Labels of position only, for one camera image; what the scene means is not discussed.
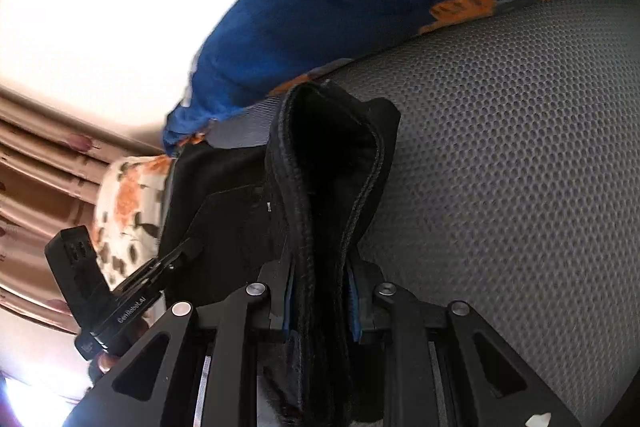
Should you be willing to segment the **person's left hand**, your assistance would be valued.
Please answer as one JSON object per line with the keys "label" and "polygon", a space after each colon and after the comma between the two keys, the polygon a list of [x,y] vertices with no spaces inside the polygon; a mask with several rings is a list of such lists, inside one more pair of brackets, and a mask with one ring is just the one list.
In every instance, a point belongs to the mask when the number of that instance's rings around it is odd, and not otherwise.
{"label": "person's left hand", "polygon": [[[149,330],[151,324],[150,314],[144,312],[142,317],[137,319],[136,323],[131,326],[128,338],[129,347],[132,347]],[[119,356],[110,352],[101,351],[96,355],[88,366],[88,376],[91,384],[94,386],[118,361]]]}

